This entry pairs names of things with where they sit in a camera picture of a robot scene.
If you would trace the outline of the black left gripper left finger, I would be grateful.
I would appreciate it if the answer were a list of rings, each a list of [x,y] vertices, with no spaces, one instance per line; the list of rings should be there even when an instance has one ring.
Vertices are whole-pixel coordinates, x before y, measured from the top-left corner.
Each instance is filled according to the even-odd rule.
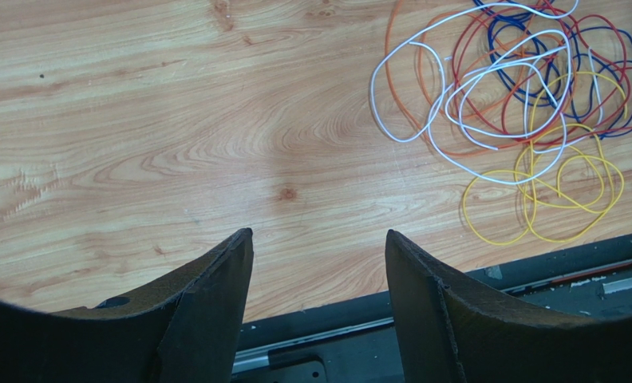
[[[0,382],[229,382],[253,259],[244,228],[94,308],[0,301]]]

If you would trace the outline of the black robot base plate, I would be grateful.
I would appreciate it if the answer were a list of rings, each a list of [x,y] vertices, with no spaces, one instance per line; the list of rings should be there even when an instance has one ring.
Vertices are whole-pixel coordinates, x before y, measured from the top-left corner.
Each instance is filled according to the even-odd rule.
[[[388,292],[242,326],[234,382],[632,382],[632,234],[461,273],[399,234]]]

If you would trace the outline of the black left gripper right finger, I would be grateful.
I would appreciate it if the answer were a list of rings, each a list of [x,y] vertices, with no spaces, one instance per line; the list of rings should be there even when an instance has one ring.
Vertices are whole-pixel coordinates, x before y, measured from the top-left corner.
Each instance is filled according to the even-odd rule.
[[[632,382],[632,316],[536,306],[389,231],[385,268],[407,382]]]

